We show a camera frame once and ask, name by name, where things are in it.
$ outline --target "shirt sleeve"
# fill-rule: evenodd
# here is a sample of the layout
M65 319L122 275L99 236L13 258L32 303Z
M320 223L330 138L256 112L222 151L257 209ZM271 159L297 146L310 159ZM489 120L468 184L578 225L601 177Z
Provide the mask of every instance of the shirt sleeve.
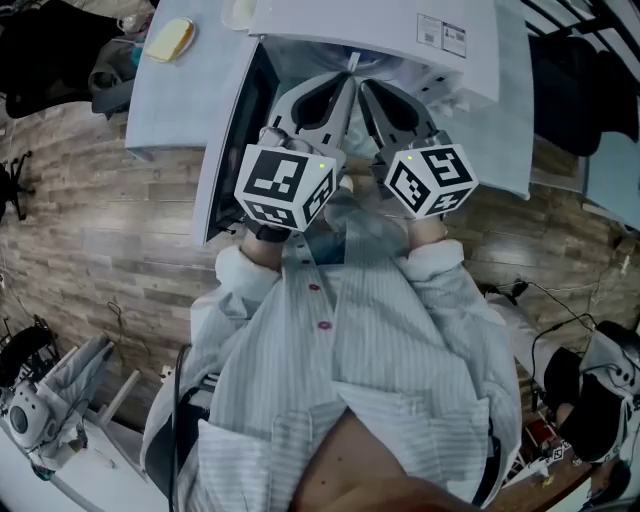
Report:
M235 341L267 298L280 274L256 265L237 246L216 258L220 286L191 306L191 349L180 378L180 396L210 373L219 373ZM167 378L153 401L140 454L144 467L147 448L173 410L174 378Z
M466 361L478 398L490 399L494 435L503 447L501 481L520 446L520 389L504 320L489 307L463 260L462 244L443 240L414 249L397 264L449 349Z

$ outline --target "white cloth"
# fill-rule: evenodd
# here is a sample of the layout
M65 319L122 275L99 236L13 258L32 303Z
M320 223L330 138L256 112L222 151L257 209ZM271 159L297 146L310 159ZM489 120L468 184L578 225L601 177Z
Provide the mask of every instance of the white cloth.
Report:
M347 232L339 278L314 265L302 235L286 244L282 276L232 247L216 262L220 287L193 306L180 391L220 379L178 479L181 509L286 511L347 407L408 475L466 501L491 418L502 453L490 501L519 447L520 394L504 322L462 267L462 246L394 258L404 236L394 223L336 206L325 216ZM152 406L143 464L172 390L170 378Z
M69 441L78 438L78 424L100 386L113 353L113 343L100 334L73 354L67 363L37 384L58 426L56 438L29 453L38 466L58 471L74 455Z

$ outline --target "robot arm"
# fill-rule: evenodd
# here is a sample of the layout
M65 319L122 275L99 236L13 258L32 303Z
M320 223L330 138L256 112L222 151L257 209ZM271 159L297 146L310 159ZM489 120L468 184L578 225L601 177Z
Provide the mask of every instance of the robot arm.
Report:
M478 185L462 147L401 89L365 80L357 93L387 167L384 185L414 218L457 209ZM236 199L252 222L296 231L309 226L346 162L339 148L355 96L352 76L328 73L280 98L258 144L247 146L236 184Z

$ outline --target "white table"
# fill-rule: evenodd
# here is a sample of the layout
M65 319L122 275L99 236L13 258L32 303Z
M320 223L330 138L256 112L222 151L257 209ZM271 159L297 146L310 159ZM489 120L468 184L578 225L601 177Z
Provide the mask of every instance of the white table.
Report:
M125 141L134 154L149 148L207 145L219 92L246 37L222 24L221 9L222 0L161 0L147 41L178 17L195 23L196 36L175 63L163 64L143 55Z
M495 0L500 51L500 102L438 126L461 143L481 183L529 196L533 152L533 78L520 2ZM139 156L148 148L205 147L221 102L225 77L246 36L220 22L221 0L161 0L149 40L172 18L197 26L193 46L176 64L144 57L136 76L126 147Z
M588 160L584 195L640 231L640 144L622 133L603 133Z

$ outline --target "wooden floor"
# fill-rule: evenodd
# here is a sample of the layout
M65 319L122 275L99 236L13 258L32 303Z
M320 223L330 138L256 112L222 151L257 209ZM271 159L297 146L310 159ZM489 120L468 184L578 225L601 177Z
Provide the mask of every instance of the wooden floor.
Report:
M126 116L106 121L86 103L51 109L44 119L20 120L12 137L9 127L0 159L31 149L23 176L37 193L24 198L26 221L19 223L8 206L0 224L0 271L9 285L0 295L0 312L12 329L28 325L19 298L29 314L47 319L69 349L100 331L117 340L121 333L107 302L117 303L123 357L114 357L96 404L110 399L138 368L144 379L119 416L142 427L159 388L158 373L163 365L173 366L179 347L189 341L188 308L215 288L216 254L234 240L225 235L209 247L191 244L203 151L157 153L154 165L144 164L124 150L125 130ZM544 163L548 155L542 150L536 159ZM583 212L576 195L533 186L524 201L481 188L447 224L450 236L464 243L467 268L477 281L504 284L521 277L558 290L554 295L578 314L589 311L597 319L635 326L636 242L624 239L614 251L618 229ZM570 318L539 290L526 298L541 328ZM587 339L575 323L551 336L577 350ZM523 386L525 408L528 403Z

